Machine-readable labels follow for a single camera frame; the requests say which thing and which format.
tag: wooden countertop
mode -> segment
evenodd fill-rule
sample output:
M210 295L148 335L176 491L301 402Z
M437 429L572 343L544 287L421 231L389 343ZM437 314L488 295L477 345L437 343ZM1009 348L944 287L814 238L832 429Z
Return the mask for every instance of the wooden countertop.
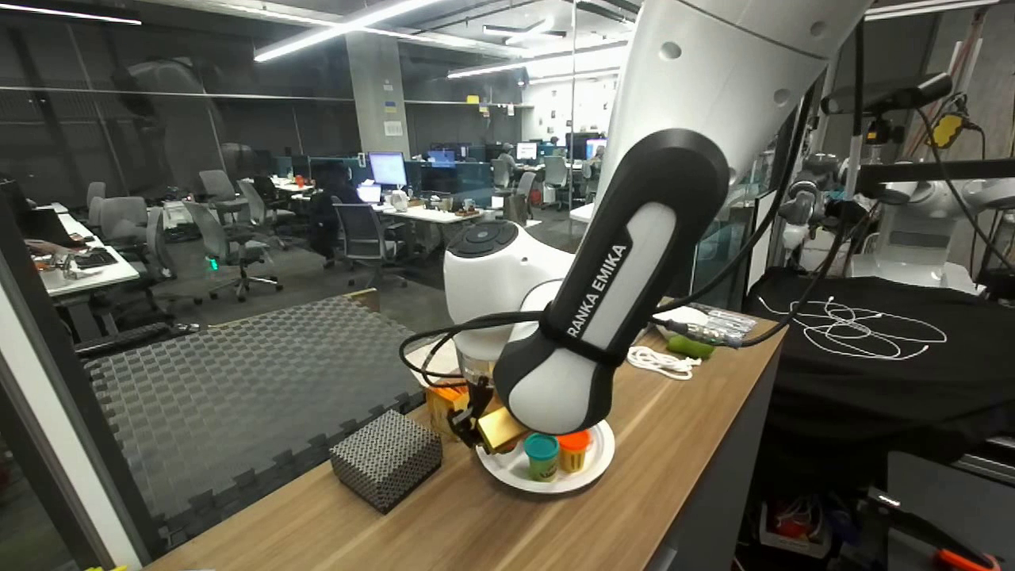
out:
M784 335L717 348L694 381L620 368L610 472L569 498L497 486L463 444L389 513L329 463L153 562L176 568L644 568Z

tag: paper plate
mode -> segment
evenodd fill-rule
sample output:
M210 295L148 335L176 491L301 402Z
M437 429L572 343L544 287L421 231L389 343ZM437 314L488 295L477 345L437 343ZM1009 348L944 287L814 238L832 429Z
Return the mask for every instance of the paper plate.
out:
M590 436L592 444L584 456L584 468L582 472L557 468L552 478L529 478L529 461L520 444L512 452L484 452L481 448L477 448L477 456L488 476L496 476L512 487L520 487L529 493L569 493L596 483L613 463L617 436L610 421L592 424Z

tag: gray carpet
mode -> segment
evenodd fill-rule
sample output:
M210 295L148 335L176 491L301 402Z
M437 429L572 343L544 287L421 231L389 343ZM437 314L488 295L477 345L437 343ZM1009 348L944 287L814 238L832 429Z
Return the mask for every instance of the gray carpet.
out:
M418 398L398 359L406 334L327 299L95 359L88 373L148 511L173 516Z

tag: white robot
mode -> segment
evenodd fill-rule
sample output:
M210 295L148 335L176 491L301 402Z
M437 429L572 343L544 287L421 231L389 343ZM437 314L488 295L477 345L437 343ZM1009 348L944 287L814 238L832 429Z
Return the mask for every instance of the white robot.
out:
M526 429L610 416L613 371L753 157L857 27L869 0L644 0L610 126L596 216L574 253L480 224L445 257L453 319L540 306L540 322L458 335L496 359Z

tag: gray box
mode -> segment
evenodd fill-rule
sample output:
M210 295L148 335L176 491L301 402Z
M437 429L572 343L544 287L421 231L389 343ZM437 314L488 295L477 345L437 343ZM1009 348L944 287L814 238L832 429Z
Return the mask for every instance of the gray box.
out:
M329 463L344 486L389 511L440 467L440 441L389 410L329 448Z

